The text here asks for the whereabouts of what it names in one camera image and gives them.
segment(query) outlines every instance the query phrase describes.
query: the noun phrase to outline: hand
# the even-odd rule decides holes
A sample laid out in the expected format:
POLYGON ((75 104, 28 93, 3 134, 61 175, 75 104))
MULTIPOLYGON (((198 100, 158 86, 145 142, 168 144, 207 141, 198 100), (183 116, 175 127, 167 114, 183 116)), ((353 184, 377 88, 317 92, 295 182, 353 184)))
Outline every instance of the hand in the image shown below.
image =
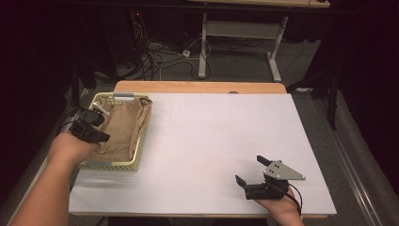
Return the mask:
POLYGON ((73 169, 77 164, 87 160, 99 144, 87 143, 70 133, 61 133, 54 140, 47 154, 47 165, 56 165, 73 169))
MULTIPOLYGON (((288 194, 294 197, 294 193, 291 188, 288 189, 288 194)), ((297 211, 297 206, 287 196, 284 196, 281 200, 255 200, 261 206, 266 208, 270 215, 281 225, 304 225, 300 215, 297 211)))

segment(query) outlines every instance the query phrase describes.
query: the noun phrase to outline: dark background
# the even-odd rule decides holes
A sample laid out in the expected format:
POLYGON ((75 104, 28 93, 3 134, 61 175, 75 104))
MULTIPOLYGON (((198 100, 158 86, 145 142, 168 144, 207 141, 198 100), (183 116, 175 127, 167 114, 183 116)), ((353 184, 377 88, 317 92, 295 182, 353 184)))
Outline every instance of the dark background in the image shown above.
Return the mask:
MULTIPOLYGON (((359 9, 365 6, 364 2, 356 0, 336 2, 331 2, 332 8, 359 9)), ((314 36, 323 38, 307 76, 325 69, 340 74, 340 89, 349 109, 398 194, 399 182, 395 175, 399 157, 398 3, 386 0, 370 1, 370 4, 372 6, 361 16, 319 20, 314 17, 311 28, 299 29, 308 32, 287 27, 287 35, 298 40, 314 36)), ((87 29, 99 26, 95 20, 98 14, 92 13, 81 14, 83 19, 86 15, 87 29)), ((111 18, 123 20, 117 16, 111 18)), ((184 15, 184 18, 198 18, 198 15, 184 15)), ((62 114, 66 104, 63 93, 70 84, 74 58, 82 52, 87 58, 98 61, 100 55, 110 70, 113 70, 112 65, 123 61, 117 58, 123 53, 106 46, 97 54, 85 51, 93 42, 88 39, 80 20, 74 12, 59 8, 54 0, 1 3, 0 73, 1 93, 5 97, 1 134, 6 136, 0 148, 0 203, 7 198, 62 114)), ((295 22, 298 21, 301 24, 300 18, 293 18, 291 27, 297 27, 295 22)), ((181 27, 191 27, 188 30, 196 33, 198 24, 191 23, 185 22, 173 30, 179 32, 181 27)), ((105 31, 94 28, 91 32, 100 35, 105 31)), ((170 34, 171 39, 181 37, 180 34, 170 34)), ((110 39, 95 41, 100 43, 99 46, 112 42, 110 39)), ((82 70, 79 75, 86 85, 95 85, 90 69, 82 70)))

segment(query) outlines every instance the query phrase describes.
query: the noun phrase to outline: brown cloth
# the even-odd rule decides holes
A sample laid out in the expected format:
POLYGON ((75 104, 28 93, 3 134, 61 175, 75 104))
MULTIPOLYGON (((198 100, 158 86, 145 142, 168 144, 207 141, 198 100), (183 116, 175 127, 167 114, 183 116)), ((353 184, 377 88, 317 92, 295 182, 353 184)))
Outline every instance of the brown cloth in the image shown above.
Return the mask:
POLYGON ((102 142, 101 149, 93 153, 88 161, 129 162, 132 161, 138 139, 144 134, 150 120, 152 101, 145 97, 136 97, 130 102, 111 105, 105 98, 98 103, 109 112, 99 131, 110 135, 102 142))

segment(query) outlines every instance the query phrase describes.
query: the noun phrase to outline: desk leg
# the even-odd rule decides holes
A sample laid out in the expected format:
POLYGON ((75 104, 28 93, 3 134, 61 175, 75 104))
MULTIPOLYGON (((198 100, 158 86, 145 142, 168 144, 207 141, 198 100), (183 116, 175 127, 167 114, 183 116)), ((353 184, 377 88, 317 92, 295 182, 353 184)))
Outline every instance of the desk leg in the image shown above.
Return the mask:
POLYGON ((199 55, 199 78, 204 78, 206 74, 206 22, 207 14, 203 13, 202 19, 202 39, 200 45, 201 54, 199 55))
POLYGON ((284 34, 285 26, 287 25, 288 17, 283 17, 281 23, 279 24, 279 30, 275 39, 275 45, 273 52, 267 52, 267 61, 269 62, 270 71, 273 75, 273 80, 275 82, 281 82, 281 77, 279 75, 279 69, 276 63, 276 54, 279 50, 279 44, 281 43, 282 35, 284 34))

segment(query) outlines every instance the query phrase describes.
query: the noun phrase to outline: human arm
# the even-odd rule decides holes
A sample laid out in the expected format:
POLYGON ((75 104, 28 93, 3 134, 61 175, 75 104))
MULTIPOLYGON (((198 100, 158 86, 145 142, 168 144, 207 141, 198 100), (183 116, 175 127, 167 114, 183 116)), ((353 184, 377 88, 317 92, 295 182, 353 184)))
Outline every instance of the human arm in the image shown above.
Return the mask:
POLYGON ((68 225, 72 170, 98 147, 69 133, 58 135, 47 154, 47 166, 11 225, 68 225))
MULTIPOLYGON (((291 188, 288 190, 288 194, 294 196, 291 188)), ((297 206, 287 196, 284 196, 281 200, 255 200, 258 204, 266 208, 270 215, 279 223, 280 226, 303 226, 304 223, 297 211, 297 206)))

